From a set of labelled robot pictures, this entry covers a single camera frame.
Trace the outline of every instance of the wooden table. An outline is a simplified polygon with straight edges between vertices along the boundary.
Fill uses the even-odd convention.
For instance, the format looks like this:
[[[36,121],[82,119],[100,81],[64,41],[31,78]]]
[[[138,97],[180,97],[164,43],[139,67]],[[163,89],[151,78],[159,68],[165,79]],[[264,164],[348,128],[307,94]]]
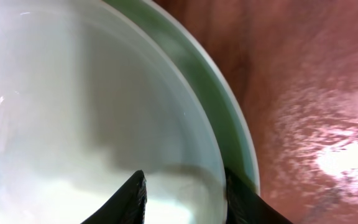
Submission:
[[[294,223],[358,223],[358,1],[156,2],[233,89],[262,198]]]

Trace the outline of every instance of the white plate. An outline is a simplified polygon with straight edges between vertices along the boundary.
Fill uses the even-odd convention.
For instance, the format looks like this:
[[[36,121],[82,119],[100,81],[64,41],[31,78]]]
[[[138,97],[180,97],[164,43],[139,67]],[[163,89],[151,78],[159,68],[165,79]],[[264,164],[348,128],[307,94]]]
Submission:
[[[138,169],[146,223],[222,223],[224,171],[191,88],[99,1],[0,0],[0,223],[80,223]]]

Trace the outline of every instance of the dish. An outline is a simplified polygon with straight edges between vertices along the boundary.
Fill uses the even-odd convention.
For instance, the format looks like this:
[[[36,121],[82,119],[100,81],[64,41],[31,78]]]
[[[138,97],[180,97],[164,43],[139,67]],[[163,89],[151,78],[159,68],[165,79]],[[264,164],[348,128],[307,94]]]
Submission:
[[[146,223],[226,219],[208,119],[147,35],[100,1],[0,0],[0,223],[80,223],[138,169]]]
[[[105,0],[149,35],[179,68],[212,125],[223,163],[260,194],[259,168],[252,138],[229,85],[191,34],[150,0]]]

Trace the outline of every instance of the table surface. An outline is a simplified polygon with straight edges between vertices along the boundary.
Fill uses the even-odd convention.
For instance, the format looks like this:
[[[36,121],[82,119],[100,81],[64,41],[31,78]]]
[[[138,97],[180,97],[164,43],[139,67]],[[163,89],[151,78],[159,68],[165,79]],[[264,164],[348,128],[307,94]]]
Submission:
[[[262,198],[294,223],[358,223],[358,1],[156,2],[233,89]]]

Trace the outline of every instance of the green bowl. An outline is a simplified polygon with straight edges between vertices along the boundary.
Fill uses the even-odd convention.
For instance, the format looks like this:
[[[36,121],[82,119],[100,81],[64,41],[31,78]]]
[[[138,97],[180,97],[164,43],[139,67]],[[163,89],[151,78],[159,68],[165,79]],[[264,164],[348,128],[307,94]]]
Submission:
[[[105,1],[138,25],[179,68],[207,114],[225,167],[259,194],[259,170],[248,126],[229,85],[204,48],[153,1]]]

